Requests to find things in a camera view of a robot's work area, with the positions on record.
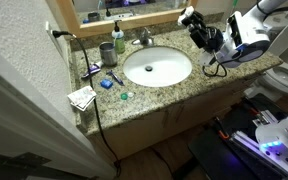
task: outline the bottle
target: bottle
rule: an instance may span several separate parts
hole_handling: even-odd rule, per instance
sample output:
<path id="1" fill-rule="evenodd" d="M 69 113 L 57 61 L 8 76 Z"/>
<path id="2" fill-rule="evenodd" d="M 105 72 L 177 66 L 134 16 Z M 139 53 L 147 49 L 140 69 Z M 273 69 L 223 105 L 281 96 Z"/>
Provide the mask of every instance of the bottle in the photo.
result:
<path id="1" fill-rule="evenodd" d="M 177 9 L 180 6 L 180 0 L 175 0 L 174 8 Z"/>
<path id="2" fill-rule="evenodd" d="M 118 54 L 122 54 L 125 52 L 125 44 L 124 44 L 124 32 L 120 30 L 117 23 L 121 20 L 116 20 L 114 30 L 112 31 L 112 37 L 114 38 L 115 51 Z"/>
<path id="3" fill-rule="evenodd" d="M 183 0 L 182 4 L 180 5 L 180 8 L 186 8 L 187 7 L 187 2 L 188 0 Z"/>

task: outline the black cable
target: black cable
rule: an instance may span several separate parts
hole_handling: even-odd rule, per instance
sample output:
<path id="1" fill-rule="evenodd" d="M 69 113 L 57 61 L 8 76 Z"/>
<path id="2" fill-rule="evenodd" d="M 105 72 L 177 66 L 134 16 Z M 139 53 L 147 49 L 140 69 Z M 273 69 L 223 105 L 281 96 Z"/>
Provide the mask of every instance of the black cable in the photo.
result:
<path id="1" fill-rule="evenodd" d="M 265 21 L 265 19 L 266 19 L 268 16 L 270 16 L 271 14 L 273 14 L 273 13 L 288 11 L 288 6 L 287 6 L 287 7 L 277 8 L 277 9 L 271 11 L 271 12 L 265 12 L 265 11 L 259 6 L 259 3 L 260 3 L 260 2 L 261 2 L 261 0 L 257 0 L 257 2 L 256 2 L 256 7 L 257 7 L 257 9 L 258 9 L 261 13 L 265 14 L 265 17 L 264 17 L 263 21 Z"/>
<path id="2" fill-rule="evenodd" d="M 219 71 L 220 66 L 221 66 L 221 67 L 223 68 L 223 70 L 224 70 L 224 75 L 219 75 L 219 74 L 218 74 L 218 71 Z M 205 76 L 207 76 L 207 77 L 226 77 L 226 76 L 227 76 L 227 70 L 226 70 L 226 68 L 225 68 L 221 63 L 219 63 L 219 64 L 217 65 L 216 71 L 215 71 L 214 74 L 207 73 L 207 72 L 205 71 L 205 66 L 202 67 L 202 71 L 203 71 L 203 74 L 204 74 Z"/>
<path id="3" fill-rule="evenodd" d="M 154 148 L 151 148 L 151 149 L 154 152 L 154 154 L 166 164 L 168 170 L 170 171 L 172 179 L 174 179 L 172 169 L 171 169 L 170 165 L 167 163 L 167 161 L 163 158 L 163 156 L 158 151 L 156 151 Z"/>
<path id="4" fill-rule="evenodd" d="M 257 0 L 257 1 L 256 1 L 256 7 L 257 7 L 257 9 L 258 9 L 259 11 L 261 11 L 261 13 L 267 15 L 268 13 L 266 13 L 266 12 L 260 7 L 260 5 L 259 5 L 260 2 L 261 2 L 261 0 Z"/>
<path id="5" fill-rule="evenodd" d="M 74 37 L 74 39 L 78 42 L 78 44 L 80 45 L 80 47 L 82 48 L 83 54 L 85 56 L 85 62 L 86 62 L 86 66 L 87 66 L 87 70 L 88 70 L 88 74 L 91 74 L 91 68 L 90 68 L 90 63 L 84 48 L 83 43 L 81 42 L 80 39 L 78 39 L 74 34 L 69 33 L 67 31 L 52 31 L 52 34 L 55 38 L 60 37 L 61 35 L 70 35 L 72 37 Z M 94 89 L 93 86 L 93 80 L 92 80 L 92 76 L 90 76 L 90 85 L 91 87 Z M 104 144 L 106 145 L 106 147 L 111 151 L 111 153 L 114 155 L 116 161 L 114 162 L 114 166 L 116 167 L 116 177 L 119 177 L 122 173 L 122 168 L 121 168 L 121 160 L 118 159 L 116 153 L 113 151 L 113 149 L 111 148 L 111 146 L 108 144 L 103 129 L 102 129 L 102 125 L 101 125 L 101 120 L 100 120 L 100 116 L 99 116 L 99 112 L 98 112 L 98 107 L 97 107 L 97 102 L 96 102 L 96 98 L 93 100 L 94 102 L 94 109 L 95 109 L 95 115 L 96 115 L 96 119 L 97 119 L 97 124 L 98 124 L 98 128 L 100 130 L 100 134 L 101 137 L 104 141 Z"/>
<path id="6" fill-rule="evenodd" d="M 236 58 L 234 58 L 234 59 L 232 59 L 232 60 L 218 63 L 218 64 L 217 64 L 217 67 L 216 67 L 216 71 L 215 71 L 214 74 L 209 74 L 209 73 L 207 73 L 207 72 L 205 71 L 205 66 L 202 66 L 203 74 L 204 74 L 205 76 L 207 76 L 207 77 L 226 77 L 226 76 L 227 76 L 227 70 L 226 70 L 226 68 L 223 66 L 223 64 L 230 63 L 230 62 L 239 62 L 238 59 L 242 56 L 242 53 L 243 53 L 243 51 L 240 51 L 240 54 L 238 55 L 238 57 L 236 57 Z M 221 67 L 223 68 L 223 70 L 224 70 L 224 75 L 219 75 L 219 74 L 218 74 L 218 71 L 219 71 L 219 67 L 220 67 L 220 66 L 221 66 Z"/>
<path id="7" fill-rule="evenodd" d="M 274 11 L 270 12 L 270 13 L 267 13 L 266 16 L 264 17 L 264 20 L 270 16 L 271 14 L 273 13 L 276 13 L 276 12 L 283 12 L 283 11 L 288 11 L 288 6 L 287 7 L 282 7 L 282 8 L 278 8 L 278 9 L 275 9 Z"/>

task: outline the sink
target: sink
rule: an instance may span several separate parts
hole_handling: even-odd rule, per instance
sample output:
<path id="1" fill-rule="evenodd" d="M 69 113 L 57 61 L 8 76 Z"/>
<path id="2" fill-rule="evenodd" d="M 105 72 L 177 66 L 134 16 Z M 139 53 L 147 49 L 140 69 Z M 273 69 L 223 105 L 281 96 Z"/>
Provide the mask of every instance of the sink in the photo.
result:
<path id="1" fill-rule="evenodd" d="M 133 15 L 133 13 L 124 13 L 124 14 L 117 14 L 117 15 L 113 15 L 110 17 L 104 17 L 104 20 L 119 20 L 122 18 L 126 18 L 126 17 L 133 17 L 133 16 L 138 16 L 139 14 L 135 14 Z"/>
<path id="2" fill-rule="evenodd" d="M 123 71 L 132 82 L 147 87 L 166 87 L 183 81 L 192 72 L 190 59 L 168 47 L 151 47 L 131 54 Z"/>

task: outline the wooden cabinet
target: wooden cabinet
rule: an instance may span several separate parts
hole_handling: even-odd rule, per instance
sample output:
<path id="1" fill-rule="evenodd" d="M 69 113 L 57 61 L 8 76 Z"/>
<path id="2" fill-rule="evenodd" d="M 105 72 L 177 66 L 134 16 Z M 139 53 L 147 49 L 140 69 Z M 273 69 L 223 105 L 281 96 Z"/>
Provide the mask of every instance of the wooden cabinet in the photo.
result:
<path id="1" fill-rule="evenodd" d="M 107 141 L 122 159 L 165 140 L 215 116 L 221 116 L 240 101 L 243 91 L 255 80 L 244 79 L 206 94 L 172 105 L 105 131 Z M 114 156 L 105 147 L 100 135 L 90 137 L 111 161 Z"/>
<path id="2" fill-rule="evenodd" d="M 117 156 L 120 159 L 125 158 L 161 140 L 164 133 L 163 129 L 167 123 L 166 112 L 154 112 L 121 126 L 108 129 L 104 132 L 105 137 Z M 104 149 L 105 154 L 112 161 L 115 161 L 114 156 L 105 147 L 100 134 L 96 134 L 95 137 L 91 136 L 90 139 Z"/>

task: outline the electrical outlet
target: electrical outlet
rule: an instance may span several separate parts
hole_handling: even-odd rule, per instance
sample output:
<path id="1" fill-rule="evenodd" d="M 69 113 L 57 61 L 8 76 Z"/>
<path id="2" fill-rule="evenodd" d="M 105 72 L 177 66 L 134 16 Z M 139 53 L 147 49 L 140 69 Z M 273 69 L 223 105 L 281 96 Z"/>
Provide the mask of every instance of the electrical outlet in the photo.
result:
<path id="1" fill-rule="evenodd" d="M 52 27 L 48 21 L 46 21 L 46 23 L 45 23 L 45 30 L 46 30 L 47 34 L 50 36 L 50 38 L 52 39 L 52 42 L 54 43 L 58 52 L 63 57 L 63 52 L 62 52 L 61 46 L 60 46 L 59 42 L 57 41 L 57 39 L 53 36 L 53 34 L 52 34 L 53 29 L 52 29 Z"/>

